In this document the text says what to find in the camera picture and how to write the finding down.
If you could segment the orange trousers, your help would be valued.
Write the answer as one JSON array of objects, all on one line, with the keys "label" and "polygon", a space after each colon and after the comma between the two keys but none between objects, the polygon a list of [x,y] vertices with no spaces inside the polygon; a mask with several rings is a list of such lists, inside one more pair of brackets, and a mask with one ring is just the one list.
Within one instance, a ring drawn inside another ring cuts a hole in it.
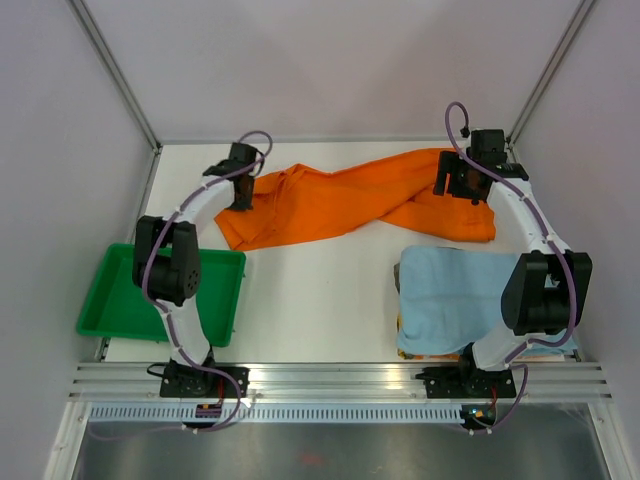
[{"label": "orange trousers", "polygon": [[494,240],[494,213],[438,196],[439,149],[419,149],[336,172],[295,164],[257,179],[251,210],[215,222],[228,246],[251,251],[334,238],[373,221],[455,242]]}]

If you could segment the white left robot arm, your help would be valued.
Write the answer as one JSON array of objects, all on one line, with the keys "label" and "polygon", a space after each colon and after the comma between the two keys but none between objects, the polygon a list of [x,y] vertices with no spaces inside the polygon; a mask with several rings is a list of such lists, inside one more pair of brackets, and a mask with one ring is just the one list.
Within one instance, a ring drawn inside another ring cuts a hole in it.
[{"label": "white left robot arm", "polygon": [[136,224],[132,280],[158,312],[171,361],[187,368],[183,386],[197,397],[210,395],[218,383],[196,305],[202,281],[199,236],[223,211],[252,208],[256,176],[267,156],[241,140],[232,143],[228,157],[208,167],[170,213],[143,215]]}]

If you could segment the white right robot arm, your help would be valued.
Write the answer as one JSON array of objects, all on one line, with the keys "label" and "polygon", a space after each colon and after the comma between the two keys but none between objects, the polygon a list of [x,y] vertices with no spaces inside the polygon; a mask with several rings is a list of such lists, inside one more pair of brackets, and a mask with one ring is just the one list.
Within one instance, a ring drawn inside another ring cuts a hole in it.
[{"label": "white right robot arm", "polygon": [[434,194],[486,205],[496,226],[520,254],[500,298],[501,321],[466,349],[472,359],[456,370],[457,387],[480,395],[491,371],[509,368],[535,347],[559,349],[579,324],[593,263],[573,251],[552,228],[522,165],[509,161],[501,129],[463,127],[462,144],[439,157]]}]

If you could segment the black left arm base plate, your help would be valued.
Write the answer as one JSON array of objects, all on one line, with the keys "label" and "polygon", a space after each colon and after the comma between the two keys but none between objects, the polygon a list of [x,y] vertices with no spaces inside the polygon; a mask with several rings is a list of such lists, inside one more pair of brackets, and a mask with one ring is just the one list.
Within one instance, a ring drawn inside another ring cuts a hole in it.
[{"label": "black left arm base plate", "polygon": [[146,373],[161,379],[162,398],[237,398],[235,387],[226,377],[174,361],[152,363]]}]

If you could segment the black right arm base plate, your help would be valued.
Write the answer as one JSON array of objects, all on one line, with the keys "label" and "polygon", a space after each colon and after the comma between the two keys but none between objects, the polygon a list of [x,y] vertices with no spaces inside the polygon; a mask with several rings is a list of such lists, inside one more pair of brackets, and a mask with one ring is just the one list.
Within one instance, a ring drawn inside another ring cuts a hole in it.
[{"label": "black right arm base plate", "polygon": [[463,371],[456,366],[426,367],[415,375],[429,399],[513,399],[517,396],[509,370]]}]

